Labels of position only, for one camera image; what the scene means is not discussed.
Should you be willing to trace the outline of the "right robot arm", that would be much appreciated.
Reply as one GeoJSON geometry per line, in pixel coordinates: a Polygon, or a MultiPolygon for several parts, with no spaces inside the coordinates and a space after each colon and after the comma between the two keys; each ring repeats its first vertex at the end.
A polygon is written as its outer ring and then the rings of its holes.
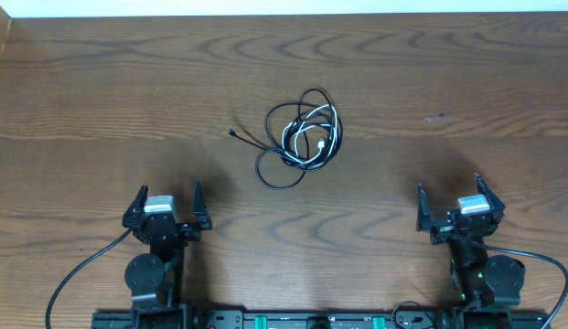
{"type": "Polygon", "coordinates": [[[446,218],[434,219],[422,185],[416,187],[416,229],[430,234],[434,245],[451,254],[451,280],[463,301],[436,313],[436,328],[510,328],[510,308],[520,304],[525,266],[501,253],[488,255],[484,238],[498,228],[506,208],[476,174],[477,193],[457,200],[446,218]]]}

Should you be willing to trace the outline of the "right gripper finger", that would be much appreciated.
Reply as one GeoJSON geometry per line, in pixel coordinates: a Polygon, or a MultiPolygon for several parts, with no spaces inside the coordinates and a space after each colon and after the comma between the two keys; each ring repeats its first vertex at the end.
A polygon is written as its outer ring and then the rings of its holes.
{"type": "Polygon", "coordinates": [[[475,173],[475,181],[477,191],[486,198],[490,210],[492,212],[502,213],[505,210],[505,204],[491,191],[486,181],[479,173],[475,173]]]}
{"type": "Polygon", "coordinates": [[[429,231],[432,224],[431,211],[427,203],[426,194],[423,191],[423,186],[418,184],[416,186],[418,211],[416,220],[417,231],[429,231]]]}

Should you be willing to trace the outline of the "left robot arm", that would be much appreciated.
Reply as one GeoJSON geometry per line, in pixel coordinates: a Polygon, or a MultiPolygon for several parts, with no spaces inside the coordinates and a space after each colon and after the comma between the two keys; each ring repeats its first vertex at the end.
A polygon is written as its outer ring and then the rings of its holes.
{"type": "Polygon", "coordinates": [[[149,247],[127,265],[124,280],[132,292],[133,328],[194,328],[193,307],[181,301],[185,248],[212,229],[201,185],[194,184],[192,222],[177,222],[172,196],[149,196],[141,186],[123,214],[122,225],[149,247]]]}

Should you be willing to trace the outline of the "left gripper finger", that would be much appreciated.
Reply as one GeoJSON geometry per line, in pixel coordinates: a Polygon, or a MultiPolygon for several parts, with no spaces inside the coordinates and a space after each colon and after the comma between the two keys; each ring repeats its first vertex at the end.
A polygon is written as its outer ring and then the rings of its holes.
{"type": "Polygon", "coordinates": [[[193,214],[199,230],[212,230],[212,220],[203,199],[200,182],[194,184],[193,214]]]}
{"type": "Polygon", "coordinates": [[[146,218],[145,202],[147,200],[148,186],[141,186],[134,201],[123,214],[122,225],[125,228],[139,228],[146,218]]]}

